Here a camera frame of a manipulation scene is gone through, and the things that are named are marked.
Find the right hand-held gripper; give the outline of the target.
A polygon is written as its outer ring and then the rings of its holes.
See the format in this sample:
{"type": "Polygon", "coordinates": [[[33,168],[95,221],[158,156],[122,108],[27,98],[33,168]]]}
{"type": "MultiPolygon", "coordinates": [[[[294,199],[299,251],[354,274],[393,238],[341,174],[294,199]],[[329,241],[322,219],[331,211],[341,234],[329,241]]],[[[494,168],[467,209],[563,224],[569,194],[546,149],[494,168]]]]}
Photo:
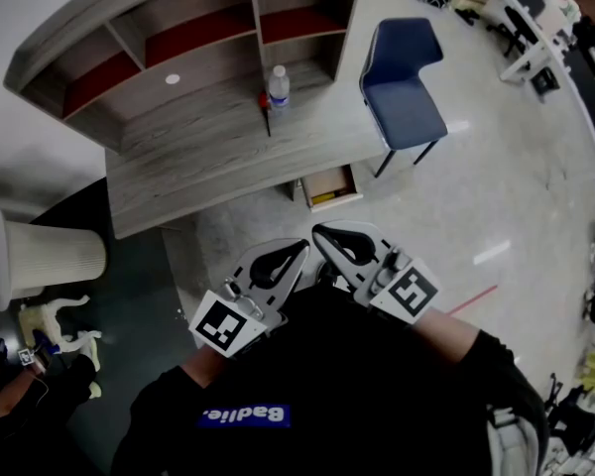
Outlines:
{"type": "Polygon", "coordinates": [[[400,247],[392,249],[372,223],[323,222],[313,226],[311,236],[326,262],[353,289],[360,287],[353,299],[369,309],[415,324],[439,293],[438,281],[424,262],[400,247]],[[366,278],[367,267],[377,263],[366,278]]]}

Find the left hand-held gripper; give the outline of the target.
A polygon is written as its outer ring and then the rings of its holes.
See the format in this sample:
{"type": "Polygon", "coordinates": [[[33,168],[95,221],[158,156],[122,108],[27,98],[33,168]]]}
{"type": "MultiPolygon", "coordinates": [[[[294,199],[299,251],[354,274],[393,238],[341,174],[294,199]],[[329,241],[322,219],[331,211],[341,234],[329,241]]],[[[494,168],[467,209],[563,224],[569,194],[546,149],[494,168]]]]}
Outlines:
{"type": "Polygon", "coordinates": [[[280,308],[309,255],[305,239],[274,239],[248,249],[218,292],[207,291],[189,325],[192,334],[231,358],[277,328],[280,308]]]}

